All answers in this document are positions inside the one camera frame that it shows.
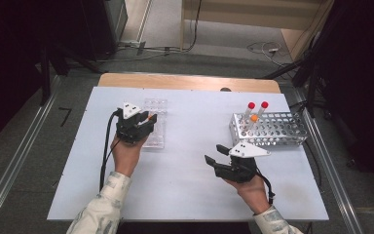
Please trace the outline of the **dark cabinet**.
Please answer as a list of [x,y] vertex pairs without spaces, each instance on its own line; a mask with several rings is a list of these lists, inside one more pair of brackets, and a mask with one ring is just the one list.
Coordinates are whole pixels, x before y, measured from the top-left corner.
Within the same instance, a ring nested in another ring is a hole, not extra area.
[[125,0],[81,0],[91,42],[91,59],[114,54],[128,21]]

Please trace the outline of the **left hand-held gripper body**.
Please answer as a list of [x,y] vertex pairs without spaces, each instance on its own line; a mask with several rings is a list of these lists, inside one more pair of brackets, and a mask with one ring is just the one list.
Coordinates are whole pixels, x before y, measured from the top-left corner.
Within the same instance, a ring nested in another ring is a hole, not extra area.
[[147,137],[150,133],[141,132],[137,126],[136,116],[144,112],[139,106],[124,102],[118,109],[118,122],[116,124],[116,136],[124,142],[135,143]]

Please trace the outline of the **black tripod stand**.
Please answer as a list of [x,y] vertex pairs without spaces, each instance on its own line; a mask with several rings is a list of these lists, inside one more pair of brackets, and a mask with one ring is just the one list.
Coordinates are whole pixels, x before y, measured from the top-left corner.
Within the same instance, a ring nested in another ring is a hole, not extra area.
[[42,44],[40,51],[40,64],[41,64],[41,78],[42,78],[42,98],[40,105],[46,104],[52,94],[51,82],[50,82],[50,66],[52,66],[58,75],[66,76],[69,72],[69,67],[66,62],[66,58],[71,58],[77,61],[79,64],[86,67],[88,70],[103,74],[106,70],[101,70],[95,65],[91,64],[86,59],[78,56],[69,48],[63,46],[60,43],[45,42]]

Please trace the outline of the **wooden table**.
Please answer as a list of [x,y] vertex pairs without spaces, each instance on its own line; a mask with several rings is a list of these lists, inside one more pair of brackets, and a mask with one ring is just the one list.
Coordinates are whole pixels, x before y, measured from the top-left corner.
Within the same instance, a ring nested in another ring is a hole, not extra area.
[[268,94],[281,92],[274,80],[148,73],[104,73],[99,78],[98,86],[200,91],[228,89],[231,92]]

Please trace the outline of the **person's right hand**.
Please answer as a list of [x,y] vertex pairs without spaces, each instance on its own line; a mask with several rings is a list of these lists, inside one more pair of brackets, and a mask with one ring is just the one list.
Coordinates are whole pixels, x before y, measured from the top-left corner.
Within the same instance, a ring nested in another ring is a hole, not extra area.
[[237,190],[239,196],[256,215],[266,212],[271,207],[266,196],[264,180],[261,177],[256,175],[251,181],[244,183],[228,179],[226,182]]

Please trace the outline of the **perforated metal tube rack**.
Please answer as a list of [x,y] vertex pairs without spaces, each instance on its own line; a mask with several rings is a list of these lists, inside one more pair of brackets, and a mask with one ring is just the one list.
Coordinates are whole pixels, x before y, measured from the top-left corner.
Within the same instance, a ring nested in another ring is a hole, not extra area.
[[256,122],[243,120],[234,113],[229,123],[233,144],[248,142],[256,146],[300,145],[309,136],[304,119],[298,113],[263,113]]

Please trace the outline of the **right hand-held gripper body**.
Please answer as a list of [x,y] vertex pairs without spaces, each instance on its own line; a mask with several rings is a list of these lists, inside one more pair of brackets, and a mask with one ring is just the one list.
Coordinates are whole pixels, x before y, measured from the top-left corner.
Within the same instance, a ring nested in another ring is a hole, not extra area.
[[214,169],[215,175],[237,183],[251,181],[255,176],[260,176],[266,183],[269,182],[259,171],[255,158],[269,156],[270,151],[248,142],[239,142],[230,148],[229,165],[220,165],[220,169]]

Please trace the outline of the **orange cap test tube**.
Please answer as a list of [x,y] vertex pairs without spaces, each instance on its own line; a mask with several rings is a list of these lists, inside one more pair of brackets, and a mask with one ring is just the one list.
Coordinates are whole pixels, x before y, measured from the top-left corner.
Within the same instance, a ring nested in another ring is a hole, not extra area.
[[246,126],[246,129],[249,131],[253,128],[253,126],[255,125],[255,123],[258,121],[258,116],[256,114],[253,114],[250,119],[249,119],[249,122]]
[[147,122],[152,118],[152,116],[153,116],[153,114],[148,114],[148,116],[147,116],[146,119],[144,119],[143,121],[140,121],[140,122],[138,123],[138,126],[147,123]]

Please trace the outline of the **clear acrylic tube rack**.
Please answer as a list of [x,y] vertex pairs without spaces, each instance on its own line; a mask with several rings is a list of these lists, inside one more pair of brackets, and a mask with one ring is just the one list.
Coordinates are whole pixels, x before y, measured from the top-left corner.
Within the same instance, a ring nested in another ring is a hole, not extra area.
[[146,98],[143,109],[148,111],[150,115],[157,115],[154,131],[149,135],[144,147],[163,149],[165,147],[168,101],[163,98]]

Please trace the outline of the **beige wooden cabinet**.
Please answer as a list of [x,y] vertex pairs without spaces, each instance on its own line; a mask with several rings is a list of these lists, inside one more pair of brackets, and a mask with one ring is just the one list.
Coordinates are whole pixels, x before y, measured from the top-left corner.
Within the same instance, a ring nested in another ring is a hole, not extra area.
[[293,59],[299,59],[322,31],[335,0],[181,0],[179,49],[188,13],[211,22],[279,28]]

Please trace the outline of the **aluminium floor rail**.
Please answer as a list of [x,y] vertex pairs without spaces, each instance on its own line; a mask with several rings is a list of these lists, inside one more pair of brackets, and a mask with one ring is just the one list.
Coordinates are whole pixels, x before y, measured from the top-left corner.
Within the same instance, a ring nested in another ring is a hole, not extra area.
[[56,75],[50,86],[53,92],[50,94],[48,100],[38,108],[37,113],[28,127],[26,134],[23,136],[22,141],[17,148],[17,151],[0,178],[0,209],[3,206],[19,174],[19,171],[28,156],[31,146],[33,145],[36,137],[39,135],[41,128],[49,112],[51,111],[61,84],[61,77]]
[[355,208],[351,202],[348,192],[340,178],[329,151],[323,140],[315,118],[311,117],[307,107],[307,98],[300,89],[295,89],[294,94],[298,102],[302,103],[302,114],[307,124],[311,139],[316,148],[318,158],[326,174],[329,186],[335,198],[338,210],[345,222],[349,234],[364,234],[363,228],[356,215]]

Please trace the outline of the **red cap test tube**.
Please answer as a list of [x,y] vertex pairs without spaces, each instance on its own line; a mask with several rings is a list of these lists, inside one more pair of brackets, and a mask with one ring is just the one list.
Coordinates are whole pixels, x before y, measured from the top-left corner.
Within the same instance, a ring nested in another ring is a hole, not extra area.
[[256,104],[252,101],[248,103],[247,108],[243,114],[243,118],[242,118],[243,120],[247,120],[249,118],[249,115],[255,106]]
[[262,114],[265,112],[265,110],[268,108],[268,106],[269,106],[269,103],[267,101],[262,101],[257,111],[257,116],[261,117]]

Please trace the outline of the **black metal stand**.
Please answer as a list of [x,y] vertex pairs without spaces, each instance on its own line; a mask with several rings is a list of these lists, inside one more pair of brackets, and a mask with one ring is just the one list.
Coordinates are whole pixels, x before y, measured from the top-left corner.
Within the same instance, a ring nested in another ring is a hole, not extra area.
[[302,56],[295,62],[289,65],[285,65],[283,68],[280,68],[279,70],[264,76],[264,79],[273,80],[283,75],[284,73],[297,68],[297,72],[291,79],[291,83],[295,88],[300,88],[306,82],[309,82],[308,96],[304,104],[304,108],[308,111],[312,118],[315,117],[314,101],[318,84],[318,59],[319,54],[323,51],[323,47],[326,44],[328,37],[328,31],[323,30],[322,32],[318,33],[316,37],[311,41],[310,47],[304,53],[304,56]]

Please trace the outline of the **person's left hand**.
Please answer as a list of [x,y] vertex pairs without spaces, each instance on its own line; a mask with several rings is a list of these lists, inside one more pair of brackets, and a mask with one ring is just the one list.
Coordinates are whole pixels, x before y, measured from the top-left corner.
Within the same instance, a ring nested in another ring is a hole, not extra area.
[[136,143],[121,141],[117,136],[111,143],[114,158],[114,170],[124,176],[131,177],[140,158],[141,148],[147,136]]

